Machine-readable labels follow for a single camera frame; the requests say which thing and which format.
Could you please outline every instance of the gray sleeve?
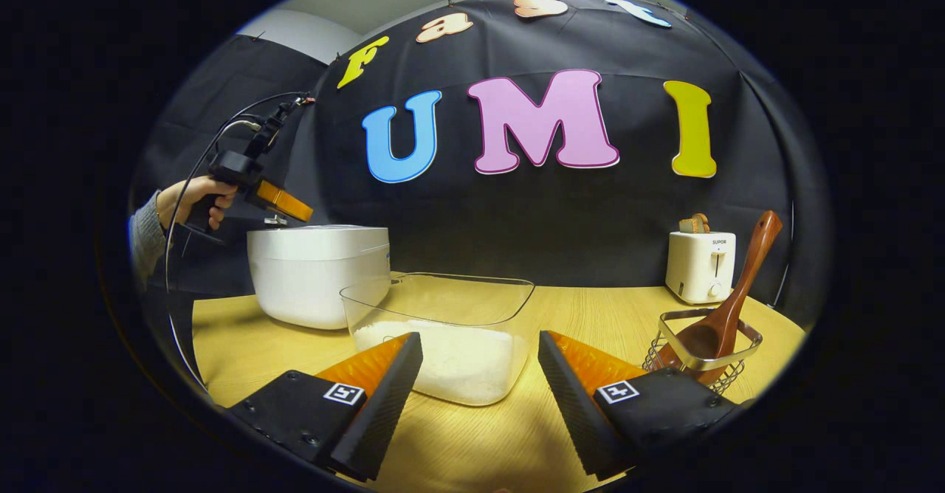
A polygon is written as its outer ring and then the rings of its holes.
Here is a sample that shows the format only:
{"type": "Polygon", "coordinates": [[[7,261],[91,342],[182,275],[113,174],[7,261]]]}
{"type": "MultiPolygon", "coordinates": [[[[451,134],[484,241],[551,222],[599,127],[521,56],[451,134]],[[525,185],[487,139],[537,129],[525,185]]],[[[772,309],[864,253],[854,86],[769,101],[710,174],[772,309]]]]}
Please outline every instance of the gray sleeve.
{"type": "Polygon", "coordinates": [[[158,221],[158,193],[159,190],[156,190],[151,195],[151,200],[135,211],[128,220],[131,261],[142,291],[148,285],[148,277],[153,274],[159,258],[165,253],[165,244],[168,240],[158,221]]]}

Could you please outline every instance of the wooden table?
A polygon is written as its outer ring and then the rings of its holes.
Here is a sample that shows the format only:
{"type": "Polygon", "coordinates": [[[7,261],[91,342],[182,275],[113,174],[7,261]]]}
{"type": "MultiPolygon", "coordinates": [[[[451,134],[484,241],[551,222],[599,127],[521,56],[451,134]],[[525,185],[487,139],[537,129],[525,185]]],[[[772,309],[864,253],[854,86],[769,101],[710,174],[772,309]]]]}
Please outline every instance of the wooden table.
{"type": "MultiPolygon", "coordinates": [[[[640,365],[656,337],[659,315],[686,308],[692,307],[665,287],[537,287],[516,317],[640,365]]],[[[754,299],[746,299],[742,319],[762,333],[763,342],[724,393],[736,403],[763,392],[804,339],[801,328],[754,299]]],[[[273,320],[253,295],[196,301],[193,348],[210,395],[226,407],[287,369],[315,374],[357,352],[347,331],[273,320]]],[[[742,348],[739,342],[736,351],[742,348]]],[[[368,486],[391,493],[493,493],[503,487],[513,493],[573,493],[605,482],[581,469],[537,362],[536,331],[522,375],[494,405],[466,407],[412,392],[378,479],[368,486]]]]}

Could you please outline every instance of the hand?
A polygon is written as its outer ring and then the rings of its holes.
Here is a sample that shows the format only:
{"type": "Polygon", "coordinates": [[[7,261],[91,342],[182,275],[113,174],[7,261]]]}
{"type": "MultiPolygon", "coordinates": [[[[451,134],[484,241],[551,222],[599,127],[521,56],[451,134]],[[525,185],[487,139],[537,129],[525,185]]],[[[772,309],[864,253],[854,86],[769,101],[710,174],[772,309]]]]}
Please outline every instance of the hand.
{"type": "MultiPolygon", "coordinates": [[[[165,188],[158,193],[158,221],[161,221],[161,227],[167,230],[171,224],[171,215],[174,214],[174,205],[183,188],[183,181],[165,188]]],[[[223,221],[223,210],[230,208],[233,204],[233,197],[236,196],[236,185],[227,185],[209,176],[195,177],[190,180],[187,190],[183,193],[183,199],[180,200],[176,222],[183,224],[190,216],[190,210],[197,201],[200,201],[207,194],[223,194],[216,198],[213,206],[210,207],[210,220],[207,223],[211,230],[219,230],[220,221],[223,221]]]]}

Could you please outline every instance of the clear plastic container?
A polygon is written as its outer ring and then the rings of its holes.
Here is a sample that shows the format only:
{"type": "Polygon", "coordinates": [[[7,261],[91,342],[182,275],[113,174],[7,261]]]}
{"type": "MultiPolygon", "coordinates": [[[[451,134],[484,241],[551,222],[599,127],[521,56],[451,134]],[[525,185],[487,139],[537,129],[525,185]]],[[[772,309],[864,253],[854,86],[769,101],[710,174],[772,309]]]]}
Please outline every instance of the clear plastic container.
{"type": "Polygon", "coordinates": [[[423,363],[414,390],[469,406],[509,395],[537,336],[516,317],[534,284],[446,274],[395,274],[389,281],[387,291],[372,280],[340,292],[358,351],[419,332],[423,363]]]}

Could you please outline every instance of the blue letter u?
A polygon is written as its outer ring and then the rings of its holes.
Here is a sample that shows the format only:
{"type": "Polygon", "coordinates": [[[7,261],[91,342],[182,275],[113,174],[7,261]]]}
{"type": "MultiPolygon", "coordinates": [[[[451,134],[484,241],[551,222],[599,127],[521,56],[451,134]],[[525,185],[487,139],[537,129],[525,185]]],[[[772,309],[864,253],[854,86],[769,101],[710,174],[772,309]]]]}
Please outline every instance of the blue letter u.
{"type": "Polygon", "coordinates": [[[433,104],[440,92],[423,92],[409,97],[404,107],[414,114],[413,153],[402,159],[391,152],[391,119],[397,113],[393,106],[371,112],[361,122],[368,132],[368,169],[384,183],[403,183],[419,176],[430,167],[436,156],[436,117],[433,104]]]}

